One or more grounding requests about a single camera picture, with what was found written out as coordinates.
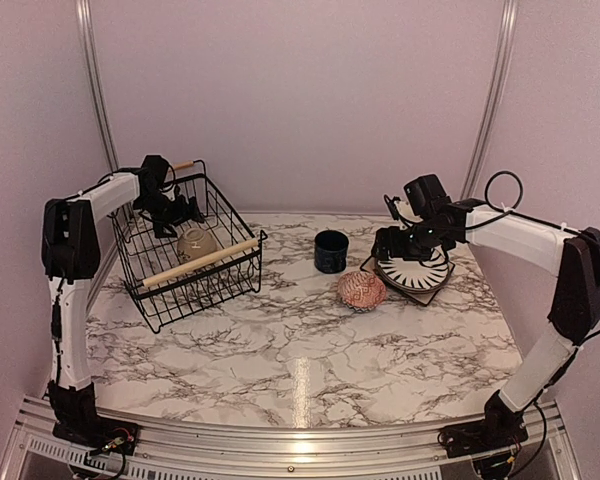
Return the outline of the square floral plate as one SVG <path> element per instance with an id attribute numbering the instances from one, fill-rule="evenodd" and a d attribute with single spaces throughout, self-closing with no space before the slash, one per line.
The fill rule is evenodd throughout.
<path id="1" fill-rule="evenodd" d="M 360 270 L 361 271 L 365 271 L 365 272 L 369 272 L 369 273 L 373 273 L 376 276 L 378 276 L 378 274 L 376 273 L 375 270 L 376 267 L 376 259 L 373 256 L 369 256 L 360 266 Z M 435 296 L 437 295 L 437 293 L 446 286 L 446 283 L 440 290 L 433 292 L 433 293 L 429 293 L 429 294 L 409 294 L 409 293 L 405 293 L 402 291 L 399 291 L 397 289 L 395 289 L 394 287 L 389 286 L 387 283 L 385 283 L 383 281 L 383 283 L 385 284 L 385 286 L 389 289 L 391 289 L 392 291 L 401 294 L 402 296 L 406 297 L 407 299 L 410 299 L 412 301 L 414 301 L 415 303 L 422 305 L 422 306 L 427 306 L 431 303 L 431 301 L 435 298 Z"/>

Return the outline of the black wire dish rack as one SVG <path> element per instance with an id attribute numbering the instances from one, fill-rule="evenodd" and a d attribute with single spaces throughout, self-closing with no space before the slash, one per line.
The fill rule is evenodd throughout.
<path id="1" fill-rule="evenodd" d="M 159 333 L 178 320 L 261 288 L 267 233 L 247 225 L 198 159 L 166 174 L 166 195 L 182 196 L 194 210 L 191 219 L 165 227 L 164 238 L 148 211 L 129 207 L 110 215 L 122 271 L 122 287 L 149 329 Z M 198 228 L 215 250 L 188 261 L 177 252 L 183 234 Z"/>

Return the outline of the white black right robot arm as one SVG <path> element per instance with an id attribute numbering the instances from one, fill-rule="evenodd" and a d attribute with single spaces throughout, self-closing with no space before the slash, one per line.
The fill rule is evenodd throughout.
<path id="1" fill-rule="evenodd" d="M 511 377 L 486 401 L 477 421 L 442 429 L 451 454 L 526 440 L 523 415 L 569 369 L 579 350 L 600 335 L 600 230 L 569 228 L 497 206 L 487 195 L 452 200 L 439 178 L 425 175 L 404 187 L 412 212 L 386 198 L 395 225 L 380 228 L 371 256 L 380 276 L 404 290 L 430 289 L 425 276 L 437 260 L 466 245 L 518 260 L 544 274 L 551 299 L 545 325 Z"/>

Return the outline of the blue white patterned bowl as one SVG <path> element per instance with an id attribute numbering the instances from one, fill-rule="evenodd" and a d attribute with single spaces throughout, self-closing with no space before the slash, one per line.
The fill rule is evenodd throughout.
<path id="1" fill-rule="evenodd" d="M 374 310 L 387 297 L 385 284 L 373 273 L 352 271 L 341 276 L 337 283 L 339 300 L 357 312 Z"/>

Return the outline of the beige ceramic bowl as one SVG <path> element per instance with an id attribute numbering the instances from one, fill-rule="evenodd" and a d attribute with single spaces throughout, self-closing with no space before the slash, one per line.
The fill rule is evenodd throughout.
<path id="1" fill-rule="evenodd" d="M 192 227 L 184 231 L 176 243 L 176 254 L 181 265 L 212 254 L 218 250 L 213 235 L 206 229 Z"/>

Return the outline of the white round plate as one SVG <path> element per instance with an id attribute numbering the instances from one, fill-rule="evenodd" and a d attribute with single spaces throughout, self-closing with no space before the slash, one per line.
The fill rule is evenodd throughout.
<path id="1" fill-rule="evenodd" d="M 435 249 L 429 260 L 389 258 L 378 260 L 379 276 L 391 286 L 410 293 L 427 293 L 441 289 L 449 280 L 454 264 L 440 249 Z"/>

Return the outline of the dark blue mug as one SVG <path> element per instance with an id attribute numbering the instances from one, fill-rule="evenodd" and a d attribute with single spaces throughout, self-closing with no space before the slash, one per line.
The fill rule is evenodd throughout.
<path id="1" fill-rule="evenodd" d="M 314 266 L 324 274 L 338 274 L 347 267 L 348 237 L 336 230 L 324 230 L 314 238 Z"/>

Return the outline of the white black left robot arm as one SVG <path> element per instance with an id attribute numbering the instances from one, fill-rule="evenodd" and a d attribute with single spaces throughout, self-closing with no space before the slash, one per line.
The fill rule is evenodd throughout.
<path id="1" fill-rule="evenodd" d="M 139 167 L 121 168 L 45 204 L 41 257 L 51 292 L 53 345 L 47 391 L 59 438 L 99 447 L 116 435 L 134 436 L 135 425 L 98 414 L 87 365 L 87 297 L 101 261 L 97 225 L 125 205 L 148 215 L 158 239 L 174 236 L 189 220 L 203 221 L 196 200 L 176 192 L 167 179 L 174 172 L 163 157 L 148 155 Z"/>

